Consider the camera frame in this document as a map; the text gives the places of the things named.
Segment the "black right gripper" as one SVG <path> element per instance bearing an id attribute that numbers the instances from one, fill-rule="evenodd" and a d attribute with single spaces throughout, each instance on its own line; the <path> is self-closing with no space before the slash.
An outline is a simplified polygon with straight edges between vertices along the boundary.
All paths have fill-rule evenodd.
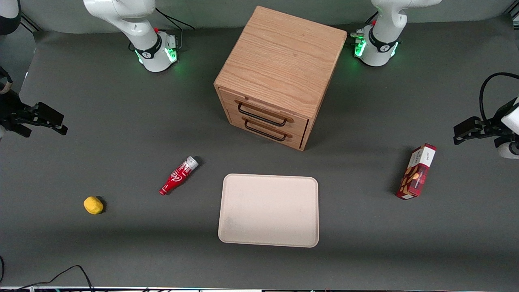
<path id="1" fill-rule="evenodd" d="M 0 95 L 1 137 L 8 131 L 24 138 L 30 137 L 32 130 L 22 124 L 33 124 L 33 119 L 39 126 L 50 128 L 60 135 L 67 134 L 68 128 L 62 124 L 64 116 L 54 108 L 43 102 L 26 105 L 14 91 Z"/>

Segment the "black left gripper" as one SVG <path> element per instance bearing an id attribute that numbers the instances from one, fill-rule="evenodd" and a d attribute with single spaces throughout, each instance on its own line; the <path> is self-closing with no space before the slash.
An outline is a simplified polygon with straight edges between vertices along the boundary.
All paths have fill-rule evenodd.
<path id="1" fill-rule="evenodd" d="M 492 118 L 487 118 L 483 103 L 481 116 L 486 128 L 500 137 L 511 138 L 518 135 L 518 98 L 515 97 L 497 109 Z M 470 117 L 453 127 L 453 142 L 459 145 L 466 140 L 478 139 L 483 132 L 482 120 L 476 116 Z"/>

